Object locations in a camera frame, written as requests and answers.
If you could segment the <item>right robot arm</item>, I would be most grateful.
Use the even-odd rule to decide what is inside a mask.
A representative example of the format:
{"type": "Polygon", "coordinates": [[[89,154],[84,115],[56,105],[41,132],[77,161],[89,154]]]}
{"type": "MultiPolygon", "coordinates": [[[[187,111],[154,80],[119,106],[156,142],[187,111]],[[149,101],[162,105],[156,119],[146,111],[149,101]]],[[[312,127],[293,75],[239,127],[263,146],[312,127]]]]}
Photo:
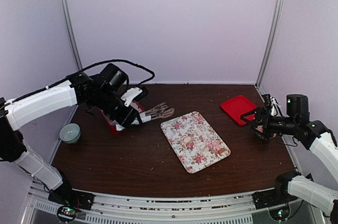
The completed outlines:
{"type": "MultiPolygon", "coordinates": [[[[337,140],[320,120],[310,120],[308,97],[302,94],[286,96],[286,115],[273,111],[271,95],[264,95],[264,106],[257,107],[240,116],[261,139],[274,136],[291,136],[337,178],[337,140]]],[[[297,197],[320,209],[330,220],[337,223],[337,191],[315,183],[296,171],[286,172],[276,178],[271,191],[274,203],[283,203],[297,197]]]]}

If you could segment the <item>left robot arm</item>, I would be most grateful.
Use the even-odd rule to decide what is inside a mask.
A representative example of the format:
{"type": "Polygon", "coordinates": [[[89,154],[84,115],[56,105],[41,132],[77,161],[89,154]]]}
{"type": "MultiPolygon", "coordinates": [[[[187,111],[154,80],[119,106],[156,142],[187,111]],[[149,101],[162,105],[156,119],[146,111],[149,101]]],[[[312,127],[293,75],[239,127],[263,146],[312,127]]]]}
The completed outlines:
{"type": "Polygon", "coordinates": [[[133,102],[147,95],[144,83],[154,71],[124,59],[96,62],[49,86],[23,96],[1,99],[1,161],[14,163],[40,180],[65,205],[76,200],[76,193],[65,185],[61,173],[48,164],[28,143],[20,130],[26,125],[49,119],[60,110],[80,105],[98,108],[116,123],[117,130],[151,120],[133,102]]]}

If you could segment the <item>black white kitchen tongs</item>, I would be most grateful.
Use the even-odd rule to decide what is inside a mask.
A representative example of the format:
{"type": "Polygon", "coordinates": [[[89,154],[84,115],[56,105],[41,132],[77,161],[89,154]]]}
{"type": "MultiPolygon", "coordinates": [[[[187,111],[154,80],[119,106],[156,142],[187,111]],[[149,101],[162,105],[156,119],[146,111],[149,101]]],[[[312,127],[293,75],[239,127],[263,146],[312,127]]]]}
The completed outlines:
{"type": "Polygon", "coordinates": [[[161,103],[150,110],[140,113],[142,123],[147,123],[160,118],[168,118],[174,114],[175,109],[167,103],[161,103]]]}

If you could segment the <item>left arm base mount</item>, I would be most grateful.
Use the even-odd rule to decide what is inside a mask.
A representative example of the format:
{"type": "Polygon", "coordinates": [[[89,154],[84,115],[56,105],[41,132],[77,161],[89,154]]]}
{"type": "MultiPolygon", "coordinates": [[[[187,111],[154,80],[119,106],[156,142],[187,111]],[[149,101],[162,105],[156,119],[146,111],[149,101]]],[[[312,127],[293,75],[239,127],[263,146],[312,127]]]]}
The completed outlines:
{"type": "Polygon", "coordinates": [[[83,210],[91,210],[95,196],[77,190],[49,190],[48,200],[60,204],[56,216],[64,223],[74,221],[83,210]]]}

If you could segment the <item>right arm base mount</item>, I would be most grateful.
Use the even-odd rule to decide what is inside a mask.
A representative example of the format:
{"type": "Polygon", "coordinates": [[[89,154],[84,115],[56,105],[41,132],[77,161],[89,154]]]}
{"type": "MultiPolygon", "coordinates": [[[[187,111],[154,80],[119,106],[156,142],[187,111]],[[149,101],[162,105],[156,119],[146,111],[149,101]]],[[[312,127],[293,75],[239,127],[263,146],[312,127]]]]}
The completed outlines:
{"type": "Polygon", "coordinates": [[[268,210],[274,221],[285,221],[290,216],[288,197],[278,195],[275,189],[257,191],[252,194],[252,199],[256,210],[268,210]]]}

